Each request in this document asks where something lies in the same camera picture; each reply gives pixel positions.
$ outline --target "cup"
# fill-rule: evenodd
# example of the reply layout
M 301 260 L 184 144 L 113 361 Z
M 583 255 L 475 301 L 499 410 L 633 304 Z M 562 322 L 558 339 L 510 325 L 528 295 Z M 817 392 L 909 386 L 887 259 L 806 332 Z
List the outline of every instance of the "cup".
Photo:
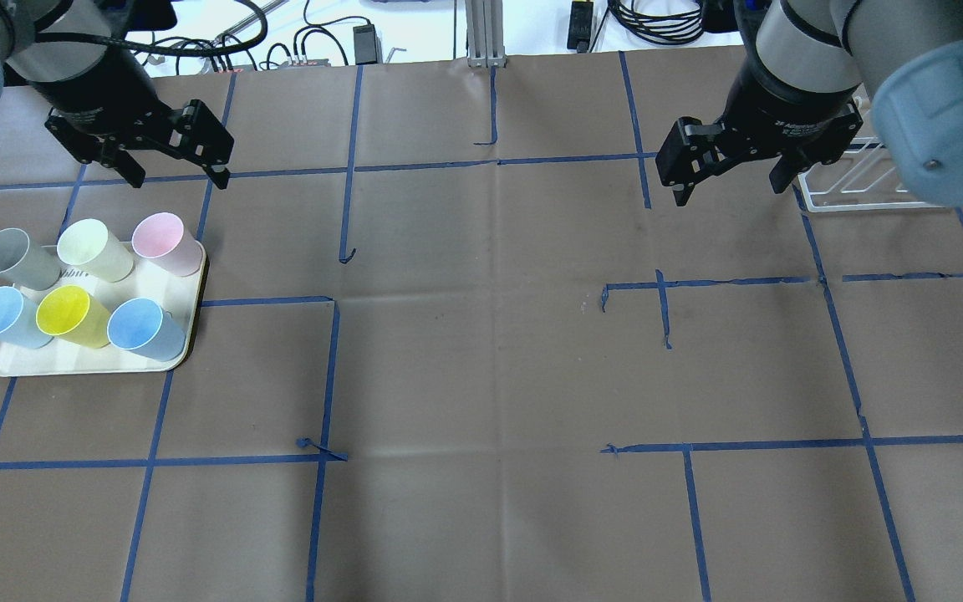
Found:
M 87 290 L 73 284 L 51 290 L 35 312 L 39 330 L 93 349 L 110 342 L 106 338 L 107 321 L 110 321 L 110 310 Z
M 20 228 L 0 230 L 0 278 L 33 290 L 46 290 L 62 273 L 58 260 Z
M 80 220 L 58 239 L 62 262 L 106 282 L 118 282 L 133 271 L 133 255 L 99 220 Z
M 150 298 L 130 298 L 115 309 L 106 325 L 114 347 L 168 362 L 184 350 L 184 330 Z
M 0 286 L 0 340 L 29 349 L 38 349 L 52 339 L 35 325 L 37 305 L 22 291 Z
M 203 250 L 184 222 L 172 213 L 145 218 L 133 232 L 133 251 L 176 277 L 194 274 Z

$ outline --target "light blue cup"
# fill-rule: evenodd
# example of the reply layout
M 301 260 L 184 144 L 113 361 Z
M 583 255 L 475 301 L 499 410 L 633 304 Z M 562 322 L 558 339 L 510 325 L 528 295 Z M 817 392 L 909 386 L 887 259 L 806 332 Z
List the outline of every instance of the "light blue cup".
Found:
M 37 304 L 12 286 L 0 286 L 0 340 L 29 349 L 50 343 L 53 336 L 35 325 Z
M 184 350 L 184 330 L 150 298 L 130 298 L 110 315 L 111 345 L 146 358 L 168 362 Z

